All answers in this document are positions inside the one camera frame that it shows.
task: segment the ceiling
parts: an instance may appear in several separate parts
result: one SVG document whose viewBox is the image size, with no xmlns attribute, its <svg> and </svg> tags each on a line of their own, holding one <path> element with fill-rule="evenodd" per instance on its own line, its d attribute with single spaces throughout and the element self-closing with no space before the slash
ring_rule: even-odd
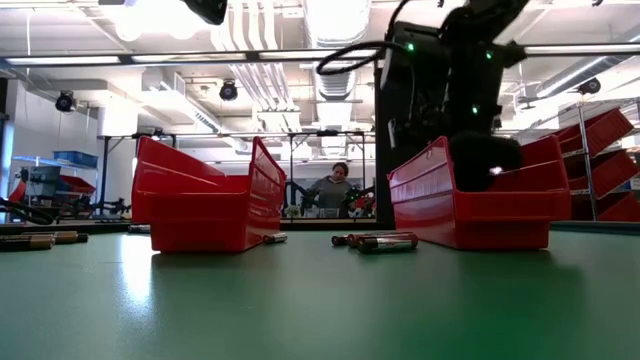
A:
<svg viewBox="0 0 640 360">
<path fill-rule="evenodd" d="M 97 0 L 76 1 L 77 6 L 47 8 L 49 1 L 30 1 L 21 9 L 0 9 L 0 55 L 52 55 L 52 54 L 96 54 L 114 52 L 162 53 L 176 51 L 215 51 L 210 39 L 210 29 L 203 23 L 196 24 L 195 34 L 186 40 L 171 36 L 171 18 L 167 28 L 143 33 L 137 40 L 126 42 L 118 38 L 112 7 L 97 7 Z M 19 7 L 20 1 L 0 1 L 0 7 L 12 4 Z M 387 22 L 398 1 L 372 0 L 370 21 L 365 40 L 381 39 Z M 400 20 L 423 25 L 439 26 L 453 6 L 461 0 L 447 0 L 439 9 L 436 1 L 414 0 L 400 15 Z M 279 48 L 306 48 L 305 23 L 302 18 L 301 1 L 276 0 L 275 32 Z M 511 39 L 522 44 L 550 43 L 595 43 L 611 42 L 619 34 L 640 25 L 637 14 L 640 1 L 604 1 L 599 7 L 592 7 L 589 0 L 531 0 L 521 16 L 498 39 Z M 245 14 L 245 26 L 248 23 Z M 535 115 L 513 106 L 514 94 L 524 85 L 537 84 L 564 70 L 577 58 L 529 59 L 521 66 L 515 66 L 504 73 L 503 93 L 500 102 L 504 105 L 503 124 L 514 129 L 528 126 L 535 121 Z M 303 129 L 317 126 L 316 93 L 311 71 L 312 64 L 284 64 L 286 81 L 295 104 L 300 108 L 300 124 Z M 158 125 L 173 119 L 174 125 L 188 124 L 189 120 L 176 119 L 166 104 L 153 103 L 149 99 L 149 89 L 141 86 L 141 76 L 146 69 L 110 68 L 67 68 L 32 70 L 30 78 L 42 83 L 42 90 L 48 81 L 63 79 L 103 79 L 127 93 L 136 101 L 149 105 L 144 113 L 143 123 Z M 229 131 L 252 131 L 253 100 L 242 89 L 234 101 L 222 101 L 218 95 L 223 79 L 233 78 L 228 66 L 178 66 L 164 67 L 166 78 L 180 74 L 186 81 L 187 92 L 209 113 L 219 118 Z M 640 61 L 633 58 L 598 76 L 603 83 L 603 91 L 596 97 L 633 97 L 637 88 L 635 79 L 640 78 Z M 369 130 L 373 124 L 374 91 L 373 68 L 365 67 L 357 71 L 354 103 L 351 120 L 355 128 Z M 537 109 L 558 106 L 577 100 L 574 94 L 564 94 L 554 99 L 537 103 Z M 631 115 L 637 120 L 637 113 Z"/>
</svg>

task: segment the green table surface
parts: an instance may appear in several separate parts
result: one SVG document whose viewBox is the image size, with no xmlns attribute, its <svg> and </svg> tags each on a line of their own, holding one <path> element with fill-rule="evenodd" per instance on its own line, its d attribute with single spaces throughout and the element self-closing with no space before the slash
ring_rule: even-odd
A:
<svg viewBox="0 0 640 360">
<path fill-rule="evenodd" d="M 0 359 L 640 359 L 639 238 L 363 256 L 329 237 L 234 256 L 122 234 L 2 253 Z"/>
</svg>

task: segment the wall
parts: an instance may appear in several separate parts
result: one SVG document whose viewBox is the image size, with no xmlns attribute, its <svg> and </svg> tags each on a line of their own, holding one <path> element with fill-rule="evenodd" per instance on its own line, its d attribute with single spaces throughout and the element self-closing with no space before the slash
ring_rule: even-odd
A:
<svg viewBox="0 0 640 360">
<path fill-rule="evenodd" d="M 77 150 L 99 155 L 96 140 L 97 121 L 87 119 L 85 109 L 65 115 L 55 109 L 54 102 L 25 90 L 24 83 L 11 80 L 7 95 L 7 112 L 14 120 L 13 156 L 40 156 L 53 158 L 52 151 Z M 21 166 L 33 163 L 12 161 L 11 176 Z M 62 169 L 64 175 L 73 170 Z M 96 171 L 79 170 L 78 176 L 96 186 Z"/>
</svg>

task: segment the person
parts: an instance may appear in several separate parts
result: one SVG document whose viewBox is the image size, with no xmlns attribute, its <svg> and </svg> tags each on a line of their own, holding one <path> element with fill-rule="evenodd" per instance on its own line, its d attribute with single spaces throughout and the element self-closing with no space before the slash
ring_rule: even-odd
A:
<svg viewBox="0 0 640 360">
<path fill-rule="evenodd" d="M 337 162 L 331 170 L 331 175 L 319 179 L 307 189 L 308 199 L 313 200 L 317 196 L 320 209 L 335 209 L 338 217 L 348 218 L 349 207 L 342 201 L 351 188 L 351 184 L 347 181 L 349 167 L 343 162 Z"/>
</svg>

